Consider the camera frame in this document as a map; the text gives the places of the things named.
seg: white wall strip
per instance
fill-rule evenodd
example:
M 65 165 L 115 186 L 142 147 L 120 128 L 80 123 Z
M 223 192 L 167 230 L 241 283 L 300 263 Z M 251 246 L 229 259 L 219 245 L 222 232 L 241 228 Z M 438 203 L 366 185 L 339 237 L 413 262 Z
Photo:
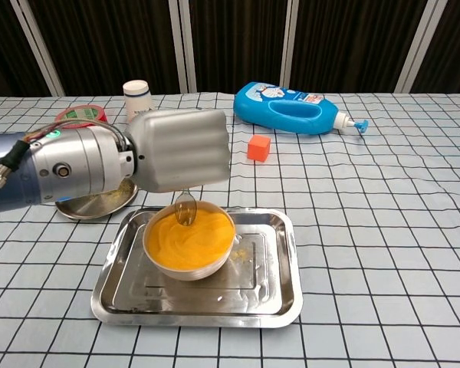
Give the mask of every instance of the white wall strip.
M 179 13 L 181 19 L 182 42 L 184 44 L 184 58 L 186 60 L 186 74 L 190 93 L 198 91 L 196 84 L 196 68 L 194 64 L 194 51 L 192 49 L 191 14 L 189 13 L 189 0 L 179 0 Z
M 41 36 L 41 32 L 39 31 L 38 24 L 32 14 L 28 1 L 10 0 L 10 3 L 17 15 L 19 23 L 21 24 L 22 31 L 24 31 L 29 46 L 31 46 L 32 53 L 38 62 L 39 69 L 43 74 L 44 80 L 51 92 L 51 96 L 64 96 L 60 78 L 58 77 L 58 73 L 51 61 L 50 54 Z
M 395 93 L 407 94 L 411 91 L 447 2 L 448 0 L 428 0 L 426 3 L 406 61 L 400 72 Z
M 172 39 L 174 40 L 174 51 L 176 53 L 177 74 L 179 76 L 179 88 L 181 94 L 187 94 L 186 63 L 184 61 L 184 49 L 181 35 L 181 18 L 177 0 L 169 0 L 170 24 L 172 25 Z
M 294 36 L 297 30 L 298 6 L 300 0 L 288 0 L 286 9 L 286 25 L 284 26 L 283 55 L 281 57 L 281 73 L 279 83 L 282 87 L 290 87 L 291 65 L 293 64 Z

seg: small metal plate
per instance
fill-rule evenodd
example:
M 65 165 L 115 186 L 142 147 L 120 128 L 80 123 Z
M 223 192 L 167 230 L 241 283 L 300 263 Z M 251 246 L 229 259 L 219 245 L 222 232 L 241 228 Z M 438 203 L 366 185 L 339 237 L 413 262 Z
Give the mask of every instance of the small metal plate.
M 134 200 L 138 186 L 129 179 L 123 179 L 119 189 L 85 197 L 56 202 L 59 212 L 69 219 L 98 219 L 122 209 Z
M 290 219 L 270 209 L 228 210 L 241 241 L 223 267 L 199 281 L 159 272 L 143 250 L 143 230 L 160 209 L 129 214 L 111 246 L 91 298 L 109 324 L 283 327 L 303 297 Z

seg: orange puree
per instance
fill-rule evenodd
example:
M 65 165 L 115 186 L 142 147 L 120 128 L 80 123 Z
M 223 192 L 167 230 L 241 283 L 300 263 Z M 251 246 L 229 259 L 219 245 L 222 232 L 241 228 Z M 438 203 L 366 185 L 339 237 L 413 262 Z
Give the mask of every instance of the orange puree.
M 232 223 L 222 213 L 198 209 L 190 226 L 180 225 L 171 214 L 150 229 L 148 252 L 164 267 L 192 270 L 222 257 L 234 236 Z

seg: white bowl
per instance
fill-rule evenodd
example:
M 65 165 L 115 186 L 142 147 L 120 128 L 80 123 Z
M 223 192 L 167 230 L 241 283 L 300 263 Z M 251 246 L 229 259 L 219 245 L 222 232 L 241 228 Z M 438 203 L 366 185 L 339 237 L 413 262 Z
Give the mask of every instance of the white bowl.
M 232 243 L 228 245 L 228 250 L 222 257 L 220 257 L 219 259 L 217 259 L 211 264 L 207 264 L 204 267 L 196 268 L 193 270 L 176 270 L 174 268 L 168 268 L 168 267 L 162 266 L 150 256 L 150 253 L 148 252 L 146 240 L 148 239 L 148 234 L 150 233 L 150 230 L 153 227 L 153 225 L 155 225 L 160 219 L 170 215 L 171 213 L 174 213 L 175 208 L 174 208 L 174 205 L 169 205 L 165 207 L 164 209 L 161 209 L 160 211 L 158 211 L 148 221 L 148 224 L 145 227 L 145 232 L 143 233 L 143 250 L 145 251 L 145 254 L 149 258 L 149 260 L 151 260 L 151 262 L 155 266 L 157 266 L 157 268 L 162 273 L 166 274 L 167 276 L 171 278 L 175 278 L 176 280 L 195 281 L 195 280 L 201 280 L 202 278 L 207 278 L 208 276 L 214 274 L 227 261 L 230 253 L 232 252 L 233 245 L 236 242 L 238 243 L 238 239 L 236 236 L 236 230 L 235 230 L 235 224 L 227 212 L 225 212 L 223 209 L 221 209 L 217 205 L 213 205 L 212 203 L 209 203 L 209 202 L 198 201 L 197 204 L 198 204 L 198 209 L 205 209 L 210 212 L 220 212 L 224 214 L 227 217 L 227 219 L 230 221 L 230 223 L 232 224 L 232 227 L 234 230 L 234 239 Z

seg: blue detergent bottle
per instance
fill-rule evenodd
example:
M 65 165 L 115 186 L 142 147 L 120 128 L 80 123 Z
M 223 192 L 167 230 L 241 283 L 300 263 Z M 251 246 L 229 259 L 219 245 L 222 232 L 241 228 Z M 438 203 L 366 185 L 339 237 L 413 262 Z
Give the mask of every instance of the blue detergent bottle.
M 322 96 L 261 82 L 243 87 L 233 108 L 244 121 L 292 133 L 322 134 L 346 127 L 365 133 L 368 128 L 367 120 L 353 122 Z

